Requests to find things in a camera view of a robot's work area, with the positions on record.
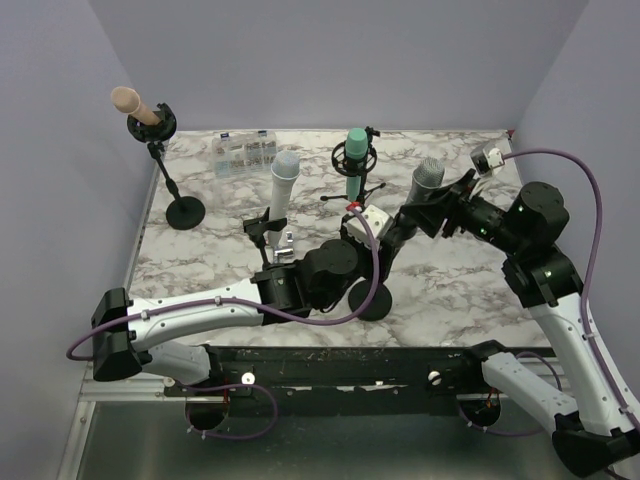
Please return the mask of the grey metal microphone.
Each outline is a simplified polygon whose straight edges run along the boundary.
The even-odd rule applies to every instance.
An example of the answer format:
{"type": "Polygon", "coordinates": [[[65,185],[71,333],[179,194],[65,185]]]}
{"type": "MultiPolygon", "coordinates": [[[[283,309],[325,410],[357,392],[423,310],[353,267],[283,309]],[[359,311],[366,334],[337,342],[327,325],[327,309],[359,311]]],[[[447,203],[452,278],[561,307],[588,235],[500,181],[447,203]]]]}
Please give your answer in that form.
{"type": "MultiPolygon", "coordinates": [[[[444,179],[444,164],[433,157],[426,157],[412,173],[411,189],[406,204],[423,203],[433,191],[440,188],[444,179]]],[[[405,214],[396,215],[394,239],[401,248],[416,234],[417,226],[405,214]]]]}

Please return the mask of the black mic stand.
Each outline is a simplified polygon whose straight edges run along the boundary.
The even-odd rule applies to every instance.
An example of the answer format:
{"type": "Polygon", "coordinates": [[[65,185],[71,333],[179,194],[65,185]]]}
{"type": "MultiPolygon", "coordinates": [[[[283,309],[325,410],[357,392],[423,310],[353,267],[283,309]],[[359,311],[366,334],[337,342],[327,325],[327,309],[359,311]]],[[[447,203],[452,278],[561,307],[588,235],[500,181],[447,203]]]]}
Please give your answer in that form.
{"type": "MultiPolygon", "coordinates": [[[[379,278],[376,291],[371,302],[358,316],[364,321],[379,321],[384,319],[391,311],[393,298],[386,287],[387,280],[397,255],[417,232],[417,225],[404,214],[397,214],[386,234],[379,242],[379,278]]],[[[370,250],[353,241],[358,252],[358,273],[362,280],[355,283],[348,295],[348,304],[352,311],[361,306],[369,294],[373,280],[373,259],[370,250]]]]}

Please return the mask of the white microphone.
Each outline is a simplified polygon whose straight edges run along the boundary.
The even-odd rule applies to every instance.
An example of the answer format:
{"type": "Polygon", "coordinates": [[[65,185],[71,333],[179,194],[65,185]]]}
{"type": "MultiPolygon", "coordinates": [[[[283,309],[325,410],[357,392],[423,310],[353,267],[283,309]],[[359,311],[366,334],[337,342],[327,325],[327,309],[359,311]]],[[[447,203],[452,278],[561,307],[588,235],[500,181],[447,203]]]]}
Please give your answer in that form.
{"type": "Polygon", "coordinates": [[[287,210],[293,185],[300,174],[300,158],[295,151],[278,152],[271,165],[272,193],[269,206],[269,220],[287,218],[287,210]]]}

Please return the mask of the black white-mic stand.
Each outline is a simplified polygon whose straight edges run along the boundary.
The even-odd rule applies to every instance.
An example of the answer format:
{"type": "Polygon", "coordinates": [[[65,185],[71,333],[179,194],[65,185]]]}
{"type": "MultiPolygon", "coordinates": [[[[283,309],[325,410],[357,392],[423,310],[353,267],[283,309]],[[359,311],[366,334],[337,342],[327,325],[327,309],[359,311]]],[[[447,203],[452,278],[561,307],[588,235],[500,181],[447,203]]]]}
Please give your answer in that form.
{"type": "Polygon", "coordinates": [[[267,241],[265,234],[268,232],[280,233],[287,225],[286,218],[270,220],[269,216],[270,208],[267,207],[261,216],[244,220],[242,223],[244,233],[260,251],[263,269],[267,269],[271,265],[266,253],[267,241]]]}

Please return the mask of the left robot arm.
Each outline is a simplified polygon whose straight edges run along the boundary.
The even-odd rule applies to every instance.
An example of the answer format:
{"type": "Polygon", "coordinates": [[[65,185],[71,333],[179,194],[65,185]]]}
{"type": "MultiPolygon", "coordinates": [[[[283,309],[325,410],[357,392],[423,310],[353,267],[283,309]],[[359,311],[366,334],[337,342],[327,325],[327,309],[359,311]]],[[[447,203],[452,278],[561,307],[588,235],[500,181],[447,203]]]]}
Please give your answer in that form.
{"type": "Polygon", "coordinates": [[[375,206],[343,218],[341,236],[308,251],[300,260],[271,263],[227,287],[164,299],[132,299],[124,288],[104,293],[91,318],[93,378],[111,382],[141,372],[172,378],[201,395],[222,380],[204,346],[180,338],[212,330],[309,322],[328,310],[361,276],[378,278],[378,241],[392,218],[375,206]]]}

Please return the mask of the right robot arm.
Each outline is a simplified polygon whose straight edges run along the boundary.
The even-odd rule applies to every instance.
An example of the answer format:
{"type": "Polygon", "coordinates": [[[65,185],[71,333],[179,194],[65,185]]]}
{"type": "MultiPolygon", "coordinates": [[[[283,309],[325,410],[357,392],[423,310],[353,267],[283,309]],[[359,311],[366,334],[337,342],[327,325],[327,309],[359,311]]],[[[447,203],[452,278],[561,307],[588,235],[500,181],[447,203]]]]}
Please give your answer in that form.
{"type": "Polygon", "coordinates": [[[561,193],[530,182],[503,210],[473,194],[475,184],[468,171],[400,212],[429,237],[466,231],[505,254],[506,283],[550,342],[571,392],[554,388],[491,342],[471,348],[476,358],[461,365],[462,384],[506,394],[543,427],[561,462],[580,478],[637,455],[639,402],[599,338],[584,302],[585,282],[555,244],[569,221],[561,193]]]}

